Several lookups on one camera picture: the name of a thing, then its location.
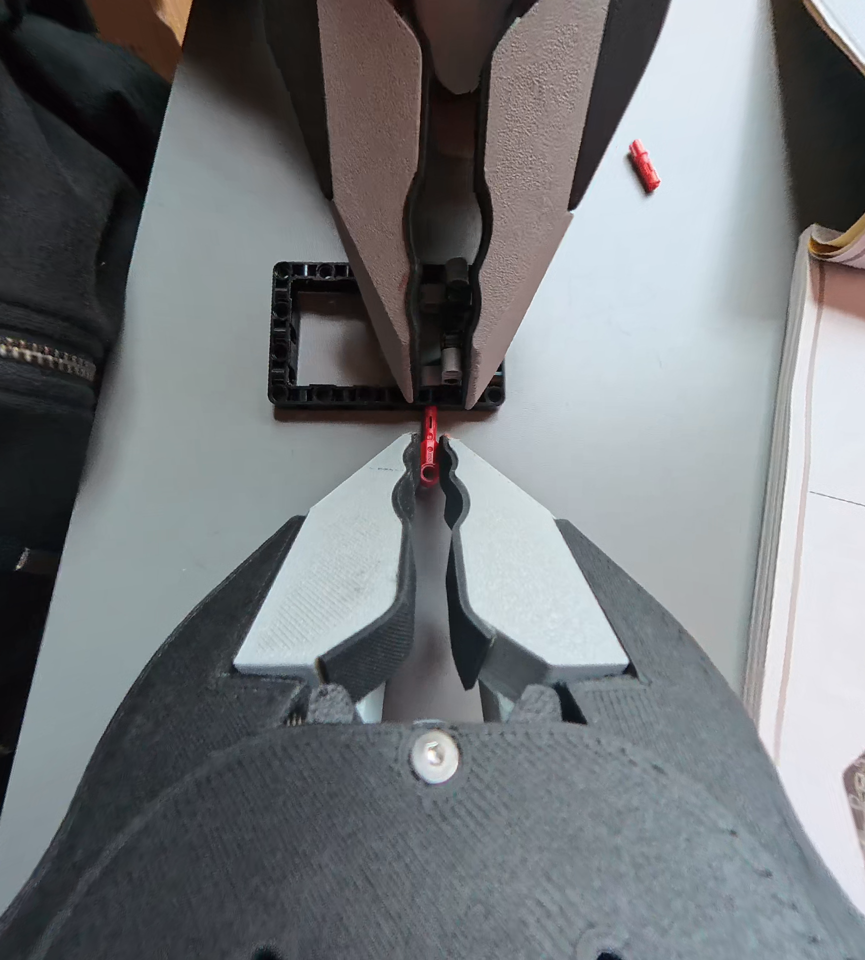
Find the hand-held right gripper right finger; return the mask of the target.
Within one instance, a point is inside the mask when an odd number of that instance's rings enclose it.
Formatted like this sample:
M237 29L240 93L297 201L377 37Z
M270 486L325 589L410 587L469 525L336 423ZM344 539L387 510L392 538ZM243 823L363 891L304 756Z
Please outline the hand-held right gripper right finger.
M440 442L450 649L466 690L619 676L631 660L554 515L464 442Z

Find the long red lego pin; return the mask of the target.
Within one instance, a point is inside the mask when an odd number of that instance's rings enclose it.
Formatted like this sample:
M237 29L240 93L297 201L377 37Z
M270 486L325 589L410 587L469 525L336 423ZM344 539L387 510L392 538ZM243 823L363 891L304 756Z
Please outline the long red lego pin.
M424 408L420 425L418 479L422 490L439 485L439 410L436 405Z

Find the person's left hand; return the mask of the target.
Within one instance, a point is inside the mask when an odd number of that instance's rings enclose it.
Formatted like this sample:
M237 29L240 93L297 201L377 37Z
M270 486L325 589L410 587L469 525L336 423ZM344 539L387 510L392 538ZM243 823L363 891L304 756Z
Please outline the person's left hand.
M426 171L471 184L480 104L478 87L464 93L448 89L437 77L428 92Z

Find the person's black jacket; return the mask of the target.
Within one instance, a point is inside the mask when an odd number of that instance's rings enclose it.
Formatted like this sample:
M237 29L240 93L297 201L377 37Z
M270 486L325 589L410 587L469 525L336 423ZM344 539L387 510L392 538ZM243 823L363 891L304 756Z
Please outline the person's black jacket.
M169 96L85 2L0 2L0 688L35 660Z

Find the short red lego pin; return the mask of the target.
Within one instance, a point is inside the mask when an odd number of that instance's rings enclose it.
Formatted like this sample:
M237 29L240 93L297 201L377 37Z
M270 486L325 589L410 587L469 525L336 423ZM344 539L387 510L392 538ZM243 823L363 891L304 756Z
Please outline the short red lego pin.
M652 195L662 183L649 151L641 141L634 139L628 147L629 163L646 195Z

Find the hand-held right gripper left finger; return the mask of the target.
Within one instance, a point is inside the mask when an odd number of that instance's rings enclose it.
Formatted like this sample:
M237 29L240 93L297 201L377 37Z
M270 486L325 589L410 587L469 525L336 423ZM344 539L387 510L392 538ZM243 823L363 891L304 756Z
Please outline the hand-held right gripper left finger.
M381 688L415 640L416 436L402 434L314 504L233 660L243 675Z

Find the lego instruction booklet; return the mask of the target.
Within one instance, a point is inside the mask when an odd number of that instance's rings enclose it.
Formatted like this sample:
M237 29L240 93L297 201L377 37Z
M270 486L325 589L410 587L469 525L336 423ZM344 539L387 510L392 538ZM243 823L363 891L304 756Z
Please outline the lego instruction booklet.
M742 699L865 916L865 2L773 2L800 235Z

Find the black lego frame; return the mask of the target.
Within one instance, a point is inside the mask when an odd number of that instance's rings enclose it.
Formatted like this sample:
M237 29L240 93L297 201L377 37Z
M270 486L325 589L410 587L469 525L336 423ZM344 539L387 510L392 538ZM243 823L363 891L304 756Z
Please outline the black lego frame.
M422 265L416 305L419 385L404 397L344 261L291 261L272 270L268 399L278 410L462 412L463 347L473 320L470 265Z

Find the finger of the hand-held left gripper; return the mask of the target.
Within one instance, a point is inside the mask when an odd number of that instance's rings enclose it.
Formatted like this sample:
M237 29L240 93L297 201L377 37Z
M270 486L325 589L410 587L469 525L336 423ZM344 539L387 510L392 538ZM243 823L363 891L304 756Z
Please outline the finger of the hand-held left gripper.
M423 54L391 2L316 4L331 206L393 378L414 400L405 212L419 165Z
M489 63L482 174L491 229L477 269L468 404L522 324L573 215L570 194L608 2L534 2Z

